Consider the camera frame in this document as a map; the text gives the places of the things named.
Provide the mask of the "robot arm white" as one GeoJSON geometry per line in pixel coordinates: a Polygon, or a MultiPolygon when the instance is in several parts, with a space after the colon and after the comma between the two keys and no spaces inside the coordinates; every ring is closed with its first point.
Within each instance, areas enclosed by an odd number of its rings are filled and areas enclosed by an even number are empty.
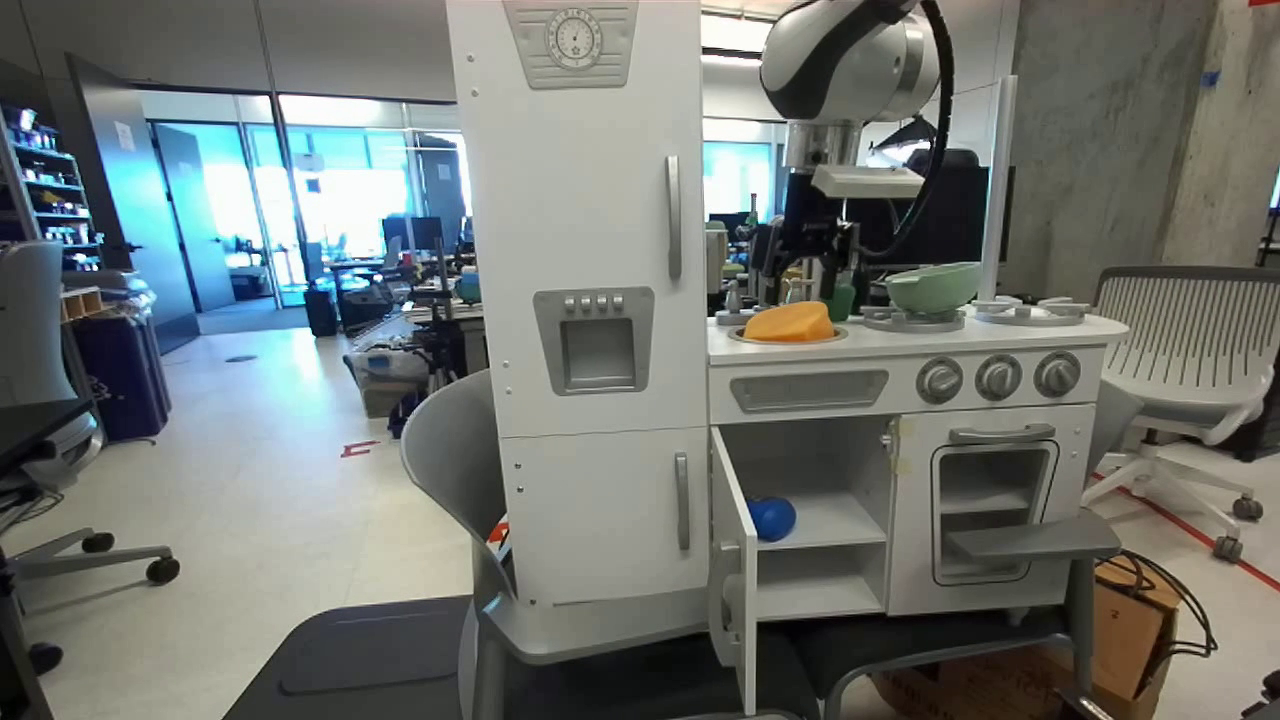
{"type": "Polygon", "coordinates": [[[801,128],[801,172],[825,200],[916,200],[912,166],[860,163],[869,123],[947,109],[955,57],[937,0],[803,0],[773,19],[761,61],[768,102],[801,128]]]}

